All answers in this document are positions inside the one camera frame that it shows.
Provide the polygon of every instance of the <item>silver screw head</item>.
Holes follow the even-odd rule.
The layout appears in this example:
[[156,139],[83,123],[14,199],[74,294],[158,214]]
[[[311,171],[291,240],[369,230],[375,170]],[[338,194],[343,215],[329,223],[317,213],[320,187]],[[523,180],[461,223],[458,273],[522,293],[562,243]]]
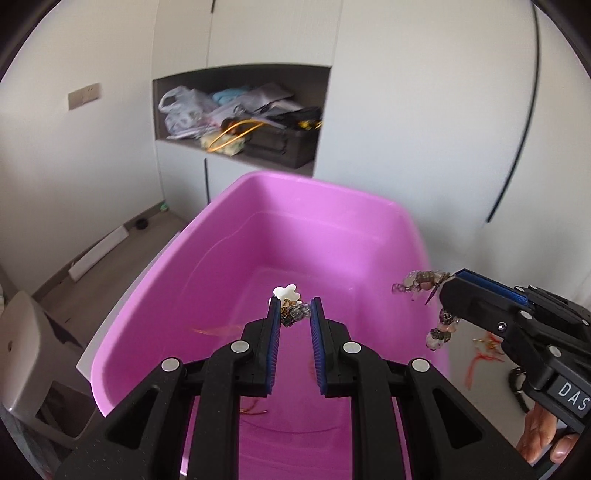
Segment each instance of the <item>silver screw head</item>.
[[165,372],[174,372],[180,365],[181,363],[176,358],[167,358],[160,364]]
[[232,352],[234,353],[244,353],[246,352],[251,346],[248,342],[244,340],[236,340],[233,344],[230,345]]
[[417,358],[416,360],[413,360],[411,365],[417,372],[421,373],[427,372],[431,367],[431,365],[429,365],[429,362],[427,362],[424,358]]
[[562,352],[558,349],[558,347],[554,345],[550,345],[550,347],[548,347],[548,350],[550,350],[550,353],[554,355],[556,358],[560,358],[562,356]]
[[361,351],[361,345],[357,342],[347,342],[343,344],[343,350],[347,353],[359,353]]

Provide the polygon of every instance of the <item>black toolbox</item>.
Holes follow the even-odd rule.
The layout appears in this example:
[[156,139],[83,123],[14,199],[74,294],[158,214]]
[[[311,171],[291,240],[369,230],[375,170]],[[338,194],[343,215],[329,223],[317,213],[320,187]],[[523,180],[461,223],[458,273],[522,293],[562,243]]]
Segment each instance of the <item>black toolbox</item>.
[[252,132],[243,152],[289,168],[300,168],[314,160],[319,133],[319,129],[281,129],[263,125]]

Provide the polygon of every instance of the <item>orange string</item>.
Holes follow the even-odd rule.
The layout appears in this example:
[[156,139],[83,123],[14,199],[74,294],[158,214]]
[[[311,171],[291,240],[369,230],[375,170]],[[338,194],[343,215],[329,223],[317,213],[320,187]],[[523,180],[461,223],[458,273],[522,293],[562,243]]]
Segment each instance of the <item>orange string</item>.
[[255,398],[254,402],[252,402],[252,405],[250,407],[241,408],[240,414],[241,415],[262,415],[264,413],[269,412],[268,410],[252,411],[256,407],[256,405],[258,404],[258,401],[259,401],[259,399]]
[[[466,385],[466,388],[468,390],[472,389],[472,384],[474,383],[474,371],[476,369],[476,364],[478,363],[478,361],[484,360],[486,362],[504,362],[504,360],[500,358],[501,355],[504,355],[504,353],[501,350],[499,350],[499,345],[501,344],[501,341],[498,338],[496,338],[493,334],[487,332],[486,337],[474,340],[474,342],[476,348],[476,356],[472,359],[472,362],[470,362],[470,366],[466,371],[466,378],[464,380],[464,384]],[[485,351],[482,352],[478,348],[478,345],[482,345]]]

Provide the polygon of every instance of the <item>pink plastic basin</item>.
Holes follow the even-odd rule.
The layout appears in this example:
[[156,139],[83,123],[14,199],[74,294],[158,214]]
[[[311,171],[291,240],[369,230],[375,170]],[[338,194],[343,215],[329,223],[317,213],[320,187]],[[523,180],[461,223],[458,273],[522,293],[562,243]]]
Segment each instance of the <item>pink plastic basin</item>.
[[[299,176],[243,176],[124,305],[92,366],[96,402],[107,415],[164,358],[199,360],[239,338],[245,323],[266,316],[273,289],[290,283],[305,301],[321,297],[327,318],[384,358],[422,356],[447,374],[446,353],[425,347],[437,302],[391,293],[409,271],[428,268],[411,218],[394,202]],[[261,410],[241,416],[242,480],[351,478],[349,401],[320,396],[307,320],[282,327],[273,394],[253,409]]]

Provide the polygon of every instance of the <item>floor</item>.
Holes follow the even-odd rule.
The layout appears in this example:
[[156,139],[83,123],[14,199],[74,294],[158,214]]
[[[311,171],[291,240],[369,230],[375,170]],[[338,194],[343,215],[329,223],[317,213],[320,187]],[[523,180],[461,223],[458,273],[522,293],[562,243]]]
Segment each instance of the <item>floor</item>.
[[129,237],[78,282],[67,277],[41,299],[41,305],[79,342],[88,344],[121,295],[185,226],[185,221],[171,212],[154,215],[148,228],[130,229]]
[[[150,219],[146,230],[135,228],[129,238],[97,263],[77,283],[64,280],[42,300],[43,307],[83,343],[96,329],[120,296],[162,247],[185,223],[170,212]],[[473,388],[465,385],[466,371],[476,355],[473,339],[484,337],[477,327],[463,322],[447,344],[451,381],[480,412],[513,444],[523,429],[524,414],[507,386],[511,361],[476,364]]]

